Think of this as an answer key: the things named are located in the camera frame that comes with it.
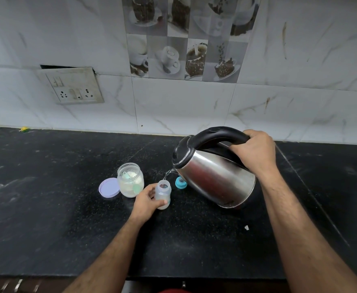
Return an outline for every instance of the electric kettle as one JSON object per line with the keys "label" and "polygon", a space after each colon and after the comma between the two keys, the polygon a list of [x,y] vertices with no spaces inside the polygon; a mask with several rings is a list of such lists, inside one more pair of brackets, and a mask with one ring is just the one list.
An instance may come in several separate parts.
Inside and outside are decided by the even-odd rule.
{"label": "electric kettle", "polygon": [[256,176],[224,141],[243,144],[249,136],[231,127],[211,127],[186,136],[173,151],[173,171],[222,208],[241,206],[256,185]]}

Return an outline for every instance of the black kettle handle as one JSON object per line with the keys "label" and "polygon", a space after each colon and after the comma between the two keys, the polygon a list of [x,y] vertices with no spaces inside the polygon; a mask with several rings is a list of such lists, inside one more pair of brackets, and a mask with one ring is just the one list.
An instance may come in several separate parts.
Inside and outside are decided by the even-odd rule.
{"label": "black kettle handle", "polygon": [[238,145],[246,143],[249,139],[248,135],[232,127],[210,127],[191,137],[189,145],[195,149],[206,149],[223,141]]}

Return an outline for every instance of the wall outlet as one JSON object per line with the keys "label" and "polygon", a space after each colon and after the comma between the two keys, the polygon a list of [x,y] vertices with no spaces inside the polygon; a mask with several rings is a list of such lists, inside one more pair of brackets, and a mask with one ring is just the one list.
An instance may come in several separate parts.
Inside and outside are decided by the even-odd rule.
{"label": "wall outlet", "polygon": [[104,102],[92,68],[43,69],[37,74],[59,105]]}

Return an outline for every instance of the left hand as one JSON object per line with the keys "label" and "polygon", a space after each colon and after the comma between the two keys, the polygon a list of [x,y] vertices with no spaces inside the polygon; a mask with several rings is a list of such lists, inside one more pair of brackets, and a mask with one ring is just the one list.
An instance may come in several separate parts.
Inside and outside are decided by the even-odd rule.
{"label": "left hand", "polygon": [[136,197],[130,219],[143,225],[149,220],[156,210],[167,204],[166,200],[155,200],[155,187],[158,183],[150,184],[144,188]]}

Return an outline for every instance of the kitchen counter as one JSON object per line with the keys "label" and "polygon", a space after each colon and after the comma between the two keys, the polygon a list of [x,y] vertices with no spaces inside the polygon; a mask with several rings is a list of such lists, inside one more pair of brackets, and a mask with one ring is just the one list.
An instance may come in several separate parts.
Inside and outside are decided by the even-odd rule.
{"label": "kitchen counter", "polygon": [[[145,184],[157,182],[180,139],[0,128],[0,276],[79,275],[134,202],[104,199],[99,184],[125,162],[141,167]],[[283,177],[357,272],[357,146],[277,145]],[[231,211],[173,186],[170,206],[139,234],[129,277],[285,279],[262,193],[253,195],[250,205]]]}

